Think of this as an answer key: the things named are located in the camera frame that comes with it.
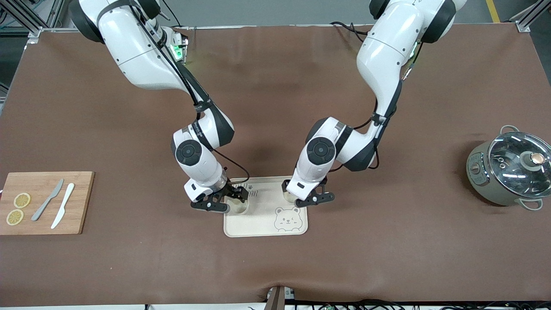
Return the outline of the bamboo cutting board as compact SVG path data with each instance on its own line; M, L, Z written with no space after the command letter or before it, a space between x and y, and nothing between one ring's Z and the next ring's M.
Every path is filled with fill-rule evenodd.
M60 179L64 179L59 194L48 204L40 219L32 221L31 217L51 194ZM83 228L85 214L88 208L91 188L94 181L92 171L35 171L9 173L3 186L0 198L0 236L49 235L49 234L79 234ZM65 190L69 183L75 188L65 207L65 215L55 229L51 229ZM14 198L26 192L31 196L31 202L25 208L16 208ZM14 209L21 209L25 216L22 222L15 226L6 223L6 216Z

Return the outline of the brown table mat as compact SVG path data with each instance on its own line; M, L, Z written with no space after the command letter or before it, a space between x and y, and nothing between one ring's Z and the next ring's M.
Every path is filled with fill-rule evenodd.
M530 34L456 24L424 45L376 170L335 171L305 234L229 238L193 210L173 133L178 90L135 87L105 45L42 33L0 117L0 186L13 171L94 171L82 234L0 236L0 305L256 302L273 286L317 301L551 300L551 203L488 204L466 159L515 125L551 143L551 86Z

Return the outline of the glass pot lid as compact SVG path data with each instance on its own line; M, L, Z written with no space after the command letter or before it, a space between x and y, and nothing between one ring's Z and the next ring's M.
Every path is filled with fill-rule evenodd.
M537 136L502 133L490 143L489 165L498 182L518 196L551 195L551 145Z

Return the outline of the white plastic knife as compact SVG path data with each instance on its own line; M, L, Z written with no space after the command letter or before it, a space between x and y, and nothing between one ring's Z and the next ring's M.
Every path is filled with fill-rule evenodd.
M55 229L58 224L61 222L61 220L63 219L63 216L65 215L65 207L67 205L67 202L69 201L69 198L71 196L71 194L73 193L73 190L75 188L75 184L74 183L69 183L68 186L67 186L67 189L65 190L65 194L63 196L63 200L61 202L61 205L59 207L59 210L57 212L57 215L53 221L53 223L51 224L51 229Z

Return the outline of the green lit arm base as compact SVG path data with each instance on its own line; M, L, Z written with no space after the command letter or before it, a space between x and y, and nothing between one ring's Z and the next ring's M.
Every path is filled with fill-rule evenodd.
M187 35L179 33L175 30L171 30L170 34L170 51L176 62L186 63L187 59L187 47L189 45L189 37Z

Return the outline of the aluminium frame profile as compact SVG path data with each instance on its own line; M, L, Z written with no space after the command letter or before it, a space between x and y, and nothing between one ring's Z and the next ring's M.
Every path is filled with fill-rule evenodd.
M37 37L53 28L65 0L0 0L0 38Z
M509 18L508 22L514 23L520 33L529 33L531 31L529 26L549 8L551 8L551 0L537 0L531 6Z

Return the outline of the brown table edge mount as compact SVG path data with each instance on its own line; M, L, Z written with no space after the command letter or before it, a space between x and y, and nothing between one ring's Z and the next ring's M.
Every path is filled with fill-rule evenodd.
M295 290L291 287L272 287L267 294L267 302L263 310L295 310Z

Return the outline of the cream bear print tray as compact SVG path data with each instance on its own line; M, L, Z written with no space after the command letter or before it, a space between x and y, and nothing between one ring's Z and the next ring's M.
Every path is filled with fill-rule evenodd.
M248 200L225 197L230 210L224 214L223 231L228 237L271 237L304 234L308 229L307 208L295 206L295 196L282 184L288 176L232 179L233 187L244 187Z

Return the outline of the grey plastic knife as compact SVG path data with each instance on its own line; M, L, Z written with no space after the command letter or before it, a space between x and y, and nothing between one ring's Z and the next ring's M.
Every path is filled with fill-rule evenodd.
M44 210L47 208L48 204L59 194L61 191L61 188L63 186L64 179L60 179L56 187L53 189L51 194L47 197L47 199L44 201L44 203L37 209L37 211L33 214L31 217L32 221L37 221L40 219L41 215L43 214Z

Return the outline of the grey electric cooking pot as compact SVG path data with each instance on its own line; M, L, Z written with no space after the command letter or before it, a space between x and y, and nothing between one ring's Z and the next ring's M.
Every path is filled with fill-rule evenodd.
M501 127L498 136L509 131L520 130L512 125L504 125ZM492 174L489 165L489 147L494 139L488 140L474 148L467 158L466 173L472 187L483 198L494 204L500 206L519 205L528 211L541 210L544 198L533 199L518 196L502 186Z

